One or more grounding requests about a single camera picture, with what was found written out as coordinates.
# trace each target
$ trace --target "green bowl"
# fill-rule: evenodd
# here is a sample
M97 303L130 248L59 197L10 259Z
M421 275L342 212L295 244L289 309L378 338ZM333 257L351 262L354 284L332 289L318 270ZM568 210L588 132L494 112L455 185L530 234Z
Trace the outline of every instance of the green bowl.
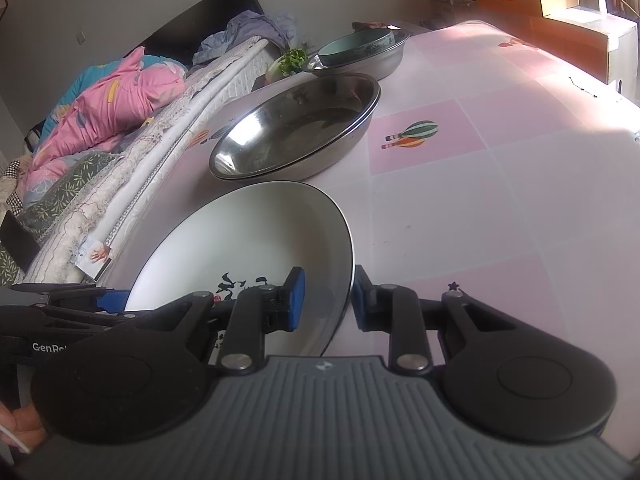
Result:
M385 50L393 42L391 29L370 28L332 41L318 51L318 57L324 66L342 65Z

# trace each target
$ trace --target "pink blanket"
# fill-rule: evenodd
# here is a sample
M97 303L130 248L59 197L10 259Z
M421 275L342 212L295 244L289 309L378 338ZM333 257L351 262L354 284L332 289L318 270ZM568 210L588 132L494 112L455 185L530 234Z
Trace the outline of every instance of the pink blanket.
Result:
M57 180L68 169L61 158L89 148L109 151L151 113L184 90L184 69L165 61L144 70L144 47L129 54L107 77L82 92L39 147L25 188Z

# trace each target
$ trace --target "green leafy vegetable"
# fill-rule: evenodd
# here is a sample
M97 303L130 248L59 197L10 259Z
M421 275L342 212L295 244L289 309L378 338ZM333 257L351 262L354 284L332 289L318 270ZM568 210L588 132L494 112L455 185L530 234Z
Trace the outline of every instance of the green leafy vegetable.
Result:
M292 48L285 52L280 60L280 70L284 77L302 72L302 66L306 62L306 53L300 48Z

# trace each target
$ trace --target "green striped balloon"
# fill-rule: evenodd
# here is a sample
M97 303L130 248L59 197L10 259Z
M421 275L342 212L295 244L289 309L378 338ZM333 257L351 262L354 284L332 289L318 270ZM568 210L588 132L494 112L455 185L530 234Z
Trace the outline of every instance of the green striped balloon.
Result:
M403 139L411 137L412 139L428 139L438 132L438 125L433 121L418 121L408 126L404 132L397 135L388 135L385 140Z

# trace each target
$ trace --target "black circular joint cover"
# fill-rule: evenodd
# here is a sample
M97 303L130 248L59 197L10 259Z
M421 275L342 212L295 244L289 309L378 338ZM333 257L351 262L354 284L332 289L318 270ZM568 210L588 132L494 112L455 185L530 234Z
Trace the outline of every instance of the black circular joint cover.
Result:
M613 375L603 362L534 329L473 341L445 367L443 391L471 424L536 444L597 432L616 400Z
M206 392L203 365L171 334L92 336L36 370L31 396L45 427L89 444L124 444L186 420Z

